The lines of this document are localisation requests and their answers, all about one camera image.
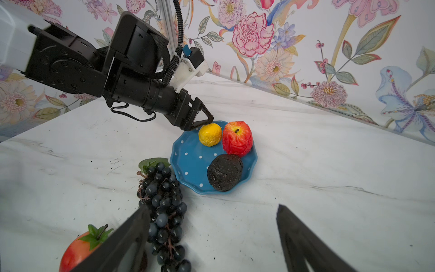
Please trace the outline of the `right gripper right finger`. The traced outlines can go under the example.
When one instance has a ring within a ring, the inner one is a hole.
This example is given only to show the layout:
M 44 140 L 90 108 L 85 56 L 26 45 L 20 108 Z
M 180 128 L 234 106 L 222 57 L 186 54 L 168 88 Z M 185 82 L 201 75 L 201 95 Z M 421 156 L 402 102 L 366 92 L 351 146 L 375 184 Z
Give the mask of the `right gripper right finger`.
M 276 213 L 280 242 L 289 272 L 354 272 L 291 210 L 279 205 Z

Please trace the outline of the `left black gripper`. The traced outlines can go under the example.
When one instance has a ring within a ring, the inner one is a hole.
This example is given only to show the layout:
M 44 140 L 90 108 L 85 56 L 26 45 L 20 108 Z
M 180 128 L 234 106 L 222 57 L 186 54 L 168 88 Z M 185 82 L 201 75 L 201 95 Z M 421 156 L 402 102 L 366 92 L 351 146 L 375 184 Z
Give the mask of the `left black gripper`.
M 123 12 L 106 54 L 103 72 L 106 82 L 103 98 L 111 112 L 126 117 L 131 105 L 150 117 L 163 114 L 183 131 L 211 124 L 214 116 L 198 97 L 192 99 L 185 89 L 176 93 L 169 85 L 182 57 L 180 44 L 174 55 L 168 39 L 131 12 Z

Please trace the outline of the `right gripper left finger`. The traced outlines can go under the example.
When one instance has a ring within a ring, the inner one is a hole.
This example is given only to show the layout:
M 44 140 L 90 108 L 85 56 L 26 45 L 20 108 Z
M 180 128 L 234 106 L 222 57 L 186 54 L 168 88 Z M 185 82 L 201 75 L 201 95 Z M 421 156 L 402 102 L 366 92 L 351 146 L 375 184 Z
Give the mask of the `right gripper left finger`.
M 93 253 L 72 269 L 74 272 L 145 272 L 150 211 L 141 206 Z

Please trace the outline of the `yellow lemon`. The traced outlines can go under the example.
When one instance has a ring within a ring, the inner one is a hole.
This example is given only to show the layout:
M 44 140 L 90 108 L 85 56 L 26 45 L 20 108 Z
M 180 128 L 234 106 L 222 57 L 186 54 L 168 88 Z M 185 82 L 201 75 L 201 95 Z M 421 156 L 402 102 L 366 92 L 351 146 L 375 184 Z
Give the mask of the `yellow lemon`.
M 215 123 L 204 125 L 199 129 L 198 138 L 206 147 L 213 147 L 222 140 L 222 128 Z

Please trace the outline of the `blue polka dot plate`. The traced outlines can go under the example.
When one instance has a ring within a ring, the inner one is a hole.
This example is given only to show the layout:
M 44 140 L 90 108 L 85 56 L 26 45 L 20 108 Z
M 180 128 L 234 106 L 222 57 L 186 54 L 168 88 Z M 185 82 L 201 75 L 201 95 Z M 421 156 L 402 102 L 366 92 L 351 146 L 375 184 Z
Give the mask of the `blue polka dot plate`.
M 222 128 L 223 137 L 224 127 L 228 122 L 216 121 L 213 123 Z M 200 128 L 182 133 L 173 144 L 169 161 L 178 180 L 198 194 L 229 193 L 237 186 L 247 182 L 251 178 L 258 160 L 255 145 L 253 144 L 251 151 L 246 156 L 240 158 L 244 165 L 241 181 L 231 190 L 219 192 L 208 182 L 207 169 L 217 156 L 227 153 L 223 150 L 222 140 L 213 147 L 206 147 L 201 144 L 198 138 Z

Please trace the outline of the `red apple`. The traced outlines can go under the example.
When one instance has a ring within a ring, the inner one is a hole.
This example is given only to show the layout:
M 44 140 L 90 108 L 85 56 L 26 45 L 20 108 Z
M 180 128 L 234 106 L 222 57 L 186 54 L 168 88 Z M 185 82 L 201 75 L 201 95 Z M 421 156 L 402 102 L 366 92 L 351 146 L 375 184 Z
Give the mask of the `red apple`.
M 246 156 L 253 147 L 253 134 L 244 121 L 229 122 L 222 137 L 223 150 L 230 155 Z

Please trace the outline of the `black avocado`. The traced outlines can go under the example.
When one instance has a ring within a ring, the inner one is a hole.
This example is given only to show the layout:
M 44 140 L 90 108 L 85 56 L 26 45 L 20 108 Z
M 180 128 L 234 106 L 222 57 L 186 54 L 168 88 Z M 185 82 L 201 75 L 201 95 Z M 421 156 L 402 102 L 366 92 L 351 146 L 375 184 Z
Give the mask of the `black avocado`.
M 208 182 L 215 190 L 227 192 L 241 181 L 243 168 L 244 165 L 239 156 L 219 155 L 207 169 Z

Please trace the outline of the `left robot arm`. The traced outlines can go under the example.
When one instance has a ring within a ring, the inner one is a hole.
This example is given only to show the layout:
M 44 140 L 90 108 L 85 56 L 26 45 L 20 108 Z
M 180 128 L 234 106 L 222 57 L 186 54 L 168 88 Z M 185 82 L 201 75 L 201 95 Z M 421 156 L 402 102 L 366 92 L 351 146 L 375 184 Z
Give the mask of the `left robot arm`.
M 131 105 L 155 119 L 191 131 L 214 117 L 185 85 L 208 70 L 201 50 L 168 39 L 131 12 L 123 12 L 109 46 L 96 49 L 67 28 L 28 9 L 1 2 L 1 64 L 68 94 L 103 97 L 113 113 Z

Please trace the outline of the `red strawberry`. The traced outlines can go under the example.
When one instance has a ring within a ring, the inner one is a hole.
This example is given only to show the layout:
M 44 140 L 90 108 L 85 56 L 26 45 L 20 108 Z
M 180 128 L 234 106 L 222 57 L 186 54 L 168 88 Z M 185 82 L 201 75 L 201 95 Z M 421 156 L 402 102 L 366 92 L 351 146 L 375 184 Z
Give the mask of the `red strawberry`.
M 87 232 L 79 235 L 65 250 L 60 261 L 59 272 L 70 272 L 100 247 L 114 231 L 107 224 L 99 228 L 89 224 L 87 228 Z

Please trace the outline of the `dark grape bunch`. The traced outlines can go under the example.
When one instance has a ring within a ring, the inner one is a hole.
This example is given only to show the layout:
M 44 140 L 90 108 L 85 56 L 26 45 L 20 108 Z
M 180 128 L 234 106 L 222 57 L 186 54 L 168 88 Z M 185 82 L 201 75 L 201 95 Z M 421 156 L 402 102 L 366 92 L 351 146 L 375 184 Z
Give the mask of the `dark grape bunch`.
M 193 265 L 186 259 L 186 248 L 180 244 L 182 223 L 187 212 L 181 183 L 166 158 L 150 158 L 138 164 L 137 197 L 140 206 L 150 211 L 148 242 L 162 272 L 191 272 Z

